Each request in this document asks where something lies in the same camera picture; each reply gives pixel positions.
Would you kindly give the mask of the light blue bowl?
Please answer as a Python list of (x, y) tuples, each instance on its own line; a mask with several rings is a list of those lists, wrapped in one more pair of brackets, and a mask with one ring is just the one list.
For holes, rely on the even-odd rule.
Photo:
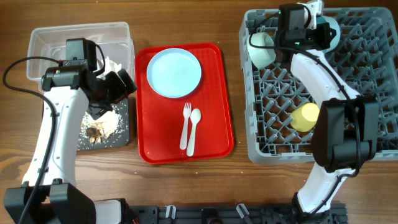
[(328, 49), (323, 49), (322, 52), (324, 54), (331, 52), (332, 50), (335, 50), (335, 48), (338, 46), (339, 41), (341, 39), (341, 29), (337, 21), (328, 16), (320, 16), (317, 18), (317, 25), (319, 26), (320, 24), (329, 24), (330, 30), (331, 30), (331, 37), (332, 39), (330, 40), (330, 47)]

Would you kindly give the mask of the white tissue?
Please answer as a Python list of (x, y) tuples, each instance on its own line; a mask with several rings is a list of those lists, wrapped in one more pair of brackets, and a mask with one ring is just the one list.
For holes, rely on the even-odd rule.
[(122, 69), (122, 65), (118, 64), (112, 60), (109, 59), (109, 57), (105, 58), (105, 61), (98, 59), (97, 60), (97, 66), (98, 68), (102, 68), (103, 65), (105, 65), (105, 71), (98, 75), (97, 77), (100, 79), (105, 79), (105, 75), (108, 74), (109, 72), (115, 72), (117, 73), (118, 71), (120, 71), (120, 69)]

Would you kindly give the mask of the light blue plate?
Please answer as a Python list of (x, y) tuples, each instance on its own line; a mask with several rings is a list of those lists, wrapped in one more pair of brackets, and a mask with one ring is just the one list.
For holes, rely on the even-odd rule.
[(201, 82), (202, 68), (191, 52), (169, 48), (156, 53), (147, 71), (150, 87), (160, 96), (181, 98), (193, 92)]

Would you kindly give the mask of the mint green bowl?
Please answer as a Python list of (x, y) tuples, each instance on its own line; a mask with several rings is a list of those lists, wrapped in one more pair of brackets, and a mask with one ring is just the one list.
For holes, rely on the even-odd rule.
[(248, 38), (248, 54), (252, 63), (258, 68), (263, 69), (272, 64), (276, 59), (274, 49), (262, 49), (262, 47), (273, 47), (274, 41), (266, 32), (251, 34)]

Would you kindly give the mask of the white plastic fork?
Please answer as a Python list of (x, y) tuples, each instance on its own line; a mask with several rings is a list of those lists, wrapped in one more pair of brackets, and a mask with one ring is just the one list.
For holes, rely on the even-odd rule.
[(182, 128), (182, 134), (180, 137), (180, 144), (179, 147), (181, 150), (184, 150), (187, 148), (187, 141), (188, 141), (188, 120), (192, 112), (192, 104), (191, 103), (185, 103), (184, 108), (183, 108), (183, 128)]

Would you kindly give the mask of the yellow cup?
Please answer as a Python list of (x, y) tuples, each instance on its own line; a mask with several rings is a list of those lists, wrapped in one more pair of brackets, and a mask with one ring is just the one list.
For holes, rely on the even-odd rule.
[(306, 103), (291, 113), (290, 124), (296, 131), (310, 131), (316, 125), (319, 113), (320, 109), (317, 104)]

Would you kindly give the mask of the white plastic spoon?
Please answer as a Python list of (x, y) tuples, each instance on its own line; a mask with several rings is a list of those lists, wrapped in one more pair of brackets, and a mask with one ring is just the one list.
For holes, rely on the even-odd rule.
[(192, 122), (192, 130), (190, 133), (190, 139), (188, 141), (188, 146), (187, 146), (187, 156), (188, 157), (192, 157), (194, 154), (194, 150), (195, 150), (195, 137), (196, 137), (197, 124), (201, 120), (201, 111), (198, 108), (195, 108), (192, 111), (190, 120)]

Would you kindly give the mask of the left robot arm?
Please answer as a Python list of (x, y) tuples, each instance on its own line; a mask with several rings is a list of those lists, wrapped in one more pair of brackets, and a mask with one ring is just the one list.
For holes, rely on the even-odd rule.
[(101, 47), (84, 38), (66, 41), (66, 58), (41, 79), (42, 124), (21, 186), (7, 189), (4, 206), (16, 223), (136, 223), (123, 198), (93, 201), (77, 189), (75, 161), (85, 114), (98, 119), (136, 91), (125, 69), (98, 68)]

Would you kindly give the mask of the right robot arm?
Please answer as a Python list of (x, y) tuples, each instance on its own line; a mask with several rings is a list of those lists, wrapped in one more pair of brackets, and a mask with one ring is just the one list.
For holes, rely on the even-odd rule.
[(275, 45), (320, 109), (312, 136), (315, 164), (294, 197), (303, 219), (328, 212), (345, 179), (356, 177), (376, 154), (377, 100), (347, 85), (325, 58), (340, 35), (338, 23), (323, 15), (322, 1), (279, 8)]

